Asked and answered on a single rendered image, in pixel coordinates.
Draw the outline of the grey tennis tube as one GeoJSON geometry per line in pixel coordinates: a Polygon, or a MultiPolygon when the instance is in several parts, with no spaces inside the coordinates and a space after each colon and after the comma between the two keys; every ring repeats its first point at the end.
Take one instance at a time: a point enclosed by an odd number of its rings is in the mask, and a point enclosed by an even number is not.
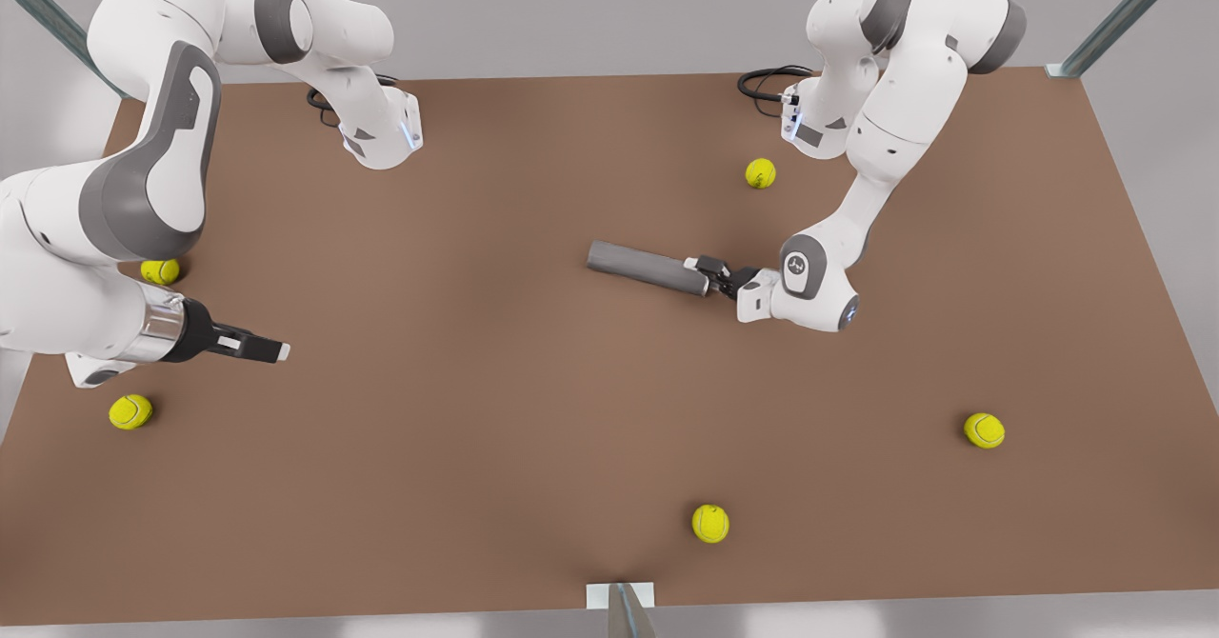
{"type": "Polygon", "coordinates": [[[602,273],[686,292],[700,298],[705,298],[709,292],[709,278],[700,270],[689,270],[683,261],[659,253],[647,253],[613,243],[592,242],[585,266],[588,270],[600,270],[602,273]]]}

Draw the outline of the silver frame post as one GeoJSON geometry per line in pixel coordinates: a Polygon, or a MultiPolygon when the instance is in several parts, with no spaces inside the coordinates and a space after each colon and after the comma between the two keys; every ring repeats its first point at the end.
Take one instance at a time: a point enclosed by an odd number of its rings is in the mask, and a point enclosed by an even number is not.
{"type": "Polygon", "coordinates": [[[91,73],[96,74],[104,84],[108,85],[110,90],[115,91],[122,99],[130,99],[126,91],[122,91],[122,89],[110,82],[101,73],[101,70],[98,70],[87,48],[87,30],[83,30],[55,0],[13,0],[13,2],[20,9],[26,10],[26,13],[29,13],[30,18],[34,18],[44,30],[48,30],[48,34],[57,40],[62,48],[69,50],[83,66],[87,66],[87,70],[91,70],[91,73]]]}
{"type": "Polygon", "coordinates": [[[649,611],[656,608],[653,582],[585,587],[585,608],[607,612],[607,638],[657,638],[649,611]]]}
{"type": "Polygon", "coordinates": [[[1061,63],[1045,65],[1052,79],[1079,79],[1159,0],[1120,0],[1061,63]]]}

